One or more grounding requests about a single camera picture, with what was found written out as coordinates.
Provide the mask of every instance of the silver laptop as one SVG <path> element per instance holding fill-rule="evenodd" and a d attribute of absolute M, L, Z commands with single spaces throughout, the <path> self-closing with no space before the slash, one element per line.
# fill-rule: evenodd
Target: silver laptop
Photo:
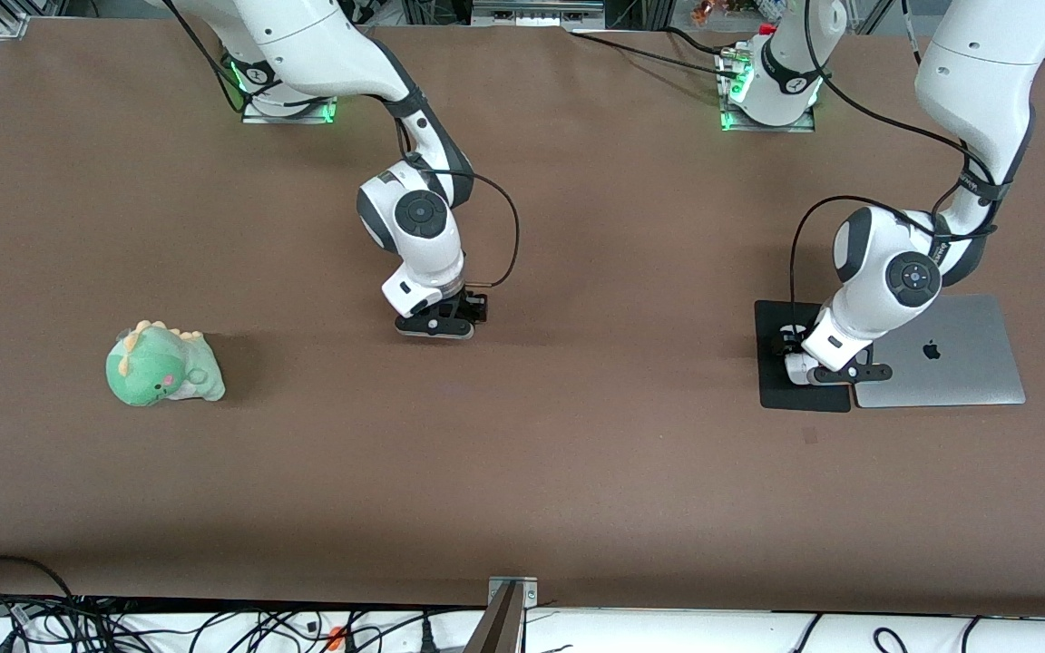
<path fill-rule="evenodd" d="M 860 409 L 1023 403 L 1027 396 L 992 295 L 942 295 L 930 308 L 874 343 L 887 381 L 857 383 Z"/>

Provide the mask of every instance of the robotic arm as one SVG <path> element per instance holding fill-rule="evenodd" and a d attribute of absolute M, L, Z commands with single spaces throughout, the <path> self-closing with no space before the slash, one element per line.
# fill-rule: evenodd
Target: robotic arm
<path fill-rule="evenodd" d="M 1044 57 L 1045 3 L 954 0 L 914 87 L 926 114 L 985 167 L 966 162 L 957 194 L 937 219 L 929 211 L 870 207 L 842 224 L 833 248 L 842 288 L 821 307 L 812 332 L 800 334 L 800 350 L 785 356 L 794 383 L 814 383 L 818 367 L 844 368 L 929 308 L 942 286 L 978 267 L 984 236 L 1027 151 L 1029 88 Z"/>
<path fill-rule="evenodd" d="M 402 257 L 381 293 L 401 314 L 395 325 L 402 333 L 469 339 L 485 321 L 485 297 L 465 290 L 450 210 L 470 197 L 472 168 L 394 53 L 359 33 L 334 0 L 173 4 L 220 38 L 262 113 L 295 115 L 328 96 L 369 95 L 401 122 L 414 148 L 357 191 L 366 231 Z"/>

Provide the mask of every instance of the green dinosaur plush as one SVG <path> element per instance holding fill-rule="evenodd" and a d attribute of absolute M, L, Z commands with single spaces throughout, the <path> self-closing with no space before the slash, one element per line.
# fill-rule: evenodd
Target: green dinosaur plush
<path fill-rule="evenodd" d="M 127 405 L 224 396 L 220 368 L 203 333 L 182 333 L 146 320 L 121 334 L 108 353 L 107 384 Z"/>

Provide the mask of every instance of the brown table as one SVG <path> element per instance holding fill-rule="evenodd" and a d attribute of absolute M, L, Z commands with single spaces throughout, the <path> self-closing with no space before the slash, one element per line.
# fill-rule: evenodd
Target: brown table
<path fill-rule="evenodd" d="M 353 210 L 395 160 L 371 99 L 245 127 L 171 22 L 0 45 L 0 553 L 85 594 L 477 603 L 533 574 L 567 605 L 1045 613 L 1045 66 L 960 286 L 1000 298 L 1028 403 L 816 415 L 760 407 L 752 302 L 787 294 L 810 204 L 929 206 L 953 153 L 828 94 L 815 135 L 721 133 L 704 74 L 559 29 L 376 34 L 522 212 L 470 342 L 391 326 L 397 260 Z M 903 41 L 833 64 L 930 124 Z M 810 225 L 800 298 L 835 289 L 851 210 Z M 502 200 L 459 219 L 496 277 Z M 117 402 L 104 352 L 140 319 L 213 333 L 227 400 Z"/>

